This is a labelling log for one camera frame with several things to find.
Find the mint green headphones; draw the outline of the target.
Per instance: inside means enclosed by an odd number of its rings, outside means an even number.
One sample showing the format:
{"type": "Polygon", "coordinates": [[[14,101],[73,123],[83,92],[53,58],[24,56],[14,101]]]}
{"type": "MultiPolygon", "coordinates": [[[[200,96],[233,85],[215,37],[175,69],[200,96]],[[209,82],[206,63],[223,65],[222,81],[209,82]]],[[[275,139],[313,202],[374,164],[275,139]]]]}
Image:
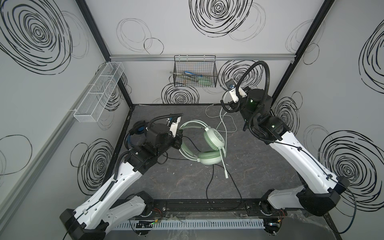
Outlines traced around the mint green headphones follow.
{"type": "Polygon", "coordinates": [[[185,129],[203,129],[204,140],[211,150],[208,152],[200,152],[196,155],[188,148],[185,143],[182,143],[179,152],[183,157],[203,165],[215,165],[218,163],[224,163],[224,158],[227,155],[226,141],[216,129],[208,126],[201,120],[191,120],[182,124],[180,130],[185,129]]]}

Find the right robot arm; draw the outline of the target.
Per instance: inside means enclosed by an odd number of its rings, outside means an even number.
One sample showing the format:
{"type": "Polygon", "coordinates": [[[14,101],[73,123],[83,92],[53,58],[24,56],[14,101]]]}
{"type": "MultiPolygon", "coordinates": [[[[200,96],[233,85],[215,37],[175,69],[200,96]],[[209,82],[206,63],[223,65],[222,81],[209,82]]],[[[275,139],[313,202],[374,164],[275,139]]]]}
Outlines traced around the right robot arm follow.
{"type": "Polygon", "coordinates": [[[267,191],[260,199],[259,208],[266,216],[284,209],[304,209],[310,214],[322,217],[334,209],[342,193],[350,184],[345,177],[323,166],[297,140],[295,134],[279,117],[271,114],[272,98],[268,95],[270,69],[266,62],[254,62],[235,83],[226,83],[228,91],[234,93],[232,101],[221,105],[227,113],[240,112],[245,125],[243,130],[277,151],[299,174],[302,185],[293,189],[267,191]],[[241,91],[246,76],[256,67],[265,72],[264,89],[241,91]]]}

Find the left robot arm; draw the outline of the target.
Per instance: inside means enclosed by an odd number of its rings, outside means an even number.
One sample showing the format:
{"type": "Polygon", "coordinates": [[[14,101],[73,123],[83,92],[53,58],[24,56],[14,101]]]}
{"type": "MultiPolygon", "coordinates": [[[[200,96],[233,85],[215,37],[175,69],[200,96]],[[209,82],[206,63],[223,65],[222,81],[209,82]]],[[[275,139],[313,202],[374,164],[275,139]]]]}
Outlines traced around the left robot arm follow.
{"type": "Polygon", "coordinates": [[[76,209],[66,209],[60,216],[66,237],[72,240],[102,240],[121,223],[139,216],[150,215],[153,199],[145,192],[115,205],[119,197],[170,148],[179,149],[182,134],[178,124],[182,114],[153,118],[147,124],[146,140],[124,152],[117,160],[114,172],[87,201],[76,209]]]}

